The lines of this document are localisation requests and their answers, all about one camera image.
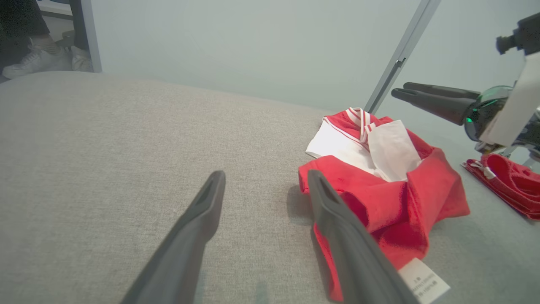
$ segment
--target red and white shirt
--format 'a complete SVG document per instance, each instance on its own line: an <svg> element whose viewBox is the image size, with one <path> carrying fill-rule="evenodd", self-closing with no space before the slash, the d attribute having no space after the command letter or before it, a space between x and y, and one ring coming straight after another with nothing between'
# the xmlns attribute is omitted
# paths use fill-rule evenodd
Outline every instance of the red and white shirt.
<svg viewBox="0 0 540 304"><path fill-rule="evenodd" d="M406 149L410 141L414 154L421 161L405 168L404 180L389 182L377 173L379 168L369 137L378 127L393 122L389 117L378 119L358 108L326 116L306 151L317 159L301 166L298 173L300 190L309 194L308 171L321 171L366 226L388 260L400 269L415 257L425 257L429 248L428 234L436 222L446 217L468 215L470 211L461 177L450 167L443 151L428 145L409 130L405 130L406 135L400 135L397 141ZM384 147L380 141L378 144L378 154L386 153L381 151ZM389 153L393 153L391 160L399 161L395 149L389 149ZM408 157L413 159L414 155L404 156ZM342 301L328 242L316 224L314 231L330 269L330 297Z"/></svg>

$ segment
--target person's leg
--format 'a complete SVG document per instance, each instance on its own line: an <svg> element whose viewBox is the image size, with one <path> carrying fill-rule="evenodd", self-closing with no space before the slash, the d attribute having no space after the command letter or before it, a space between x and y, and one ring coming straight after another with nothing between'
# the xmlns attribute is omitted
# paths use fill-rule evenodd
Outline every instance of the person's leg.
<svg viewBox="0 0 540 304"><path fill-rule="evenodd" d="M73 28L75 29L75 41L73 45L88 51L88 38L86 37L86 27L84 26L83 7L80 4L80 0L70 0L70 6L71 13L73 14Z"/></svg>
<svg viewBox="0 0 540 304"><path fill-rule="evenodd" d="M0 1L0 15L2 13L2 6ZM9 37L4 31L2 22L0 21L0 71L7 65L20 62L21 59L28 54L29 50L26 46L28 44L28 37Z"/></svg>
<svg viewBox="0 0 540 304"><path fill-rule="evenodd" d="M0 22L9 37L30 37L30 53L20 63L3 69L13 79L39 71L71 70L67 52L49 35L49 28L35 0L0 0Z"/></svg>
<svg viewBox="0 0 540 304"><path fill-rule="evenodd" d="M8 37L49 35L35 0L0 0L0 23Z"/></svg>
<svg viewBox="0 0 540 304"><path fill-rule="evenodd" d="M84 26L83 7L80 0L70 0L71 13L73 14L73 27L75 38L71 52L71 68L73 71L93 72L92 59L90 58L86 27Z"/></svg>

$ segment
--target white wall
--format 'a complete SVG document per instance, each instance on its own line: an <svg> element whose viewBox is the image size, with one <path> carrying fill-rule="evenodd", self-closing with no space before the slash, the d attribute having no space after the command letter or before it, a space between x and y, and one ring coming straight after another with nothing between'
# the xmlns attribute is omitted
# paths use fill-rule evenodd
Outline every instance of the white wall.
<svg viewBox="0 0 540 304"><path fill-rule="evenodd" d="M91 0L91 9L105 73L340 111L366 103L419 3Z"/></svg>
<svg viewBox="0 0 540 304"><path fill-rule="evenodd" d="M539 11L538 0L443 0L394 87L417 82L483 91L513 85L523 69L523 52L514 49L501 56L495 39L511 35L520 19ZM428 143L443 148L453 165L479 157L463 127L390 94L376 114L401 119ZM512 159L521 163L527 157L521 150Z"/></svg>

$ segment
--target gray fabric surface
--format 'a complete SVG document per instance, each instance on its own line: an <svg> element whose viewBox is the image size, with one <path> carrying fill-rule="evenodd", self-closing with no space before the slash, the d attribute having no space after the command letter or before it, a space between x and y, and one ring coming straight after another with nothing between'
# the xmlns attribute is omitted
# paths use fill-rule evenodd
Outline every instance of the gray fabric surface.
<svg viewBox="0 0 540 304"><path fill-rule="evenodd" d="M195 302L327 303L297 177L324 114L100 74L0 84L0 302L118 303L221 169ZM455 167L472 213L430 234L424 261L452 287L438 303L536 302L539 225Z"/></svg>

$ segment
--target black pants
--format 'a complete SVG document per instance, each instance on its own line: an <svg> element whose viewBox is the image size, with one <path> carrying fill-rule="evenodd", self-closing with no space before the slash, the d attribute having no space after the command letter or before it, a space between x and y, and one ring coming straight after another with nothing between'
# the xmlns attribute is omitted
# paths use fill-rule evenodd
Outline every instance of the black pants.
<svg viewBox="0 0 540 304"><path fill-rule="evenodd" d="M81 0L70 0L75 29L74 45L88 50ZM49 34L36 0L0 0L0 24L10 38Z"/></svg>

